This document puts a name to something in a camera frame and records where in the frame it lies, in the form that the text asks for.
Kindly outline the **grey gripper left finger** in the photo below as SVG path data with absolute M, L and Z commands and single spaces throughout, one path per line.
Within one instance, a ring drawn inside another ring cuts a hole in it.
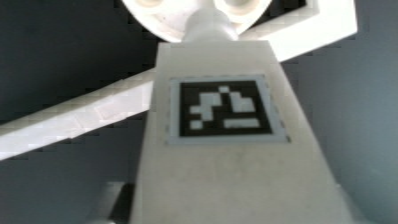
M 109 182 L 84 224 L 128 224 L 132 202 L 133 184 Z

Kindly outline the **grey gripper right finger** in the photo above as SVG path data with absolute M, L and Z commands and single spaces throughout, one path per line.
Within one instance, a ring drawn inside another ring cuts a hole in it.
M 364 216 L 354 199 L 341 185 L 336 186 L 341 215 L 338 224 L 377 224 Z

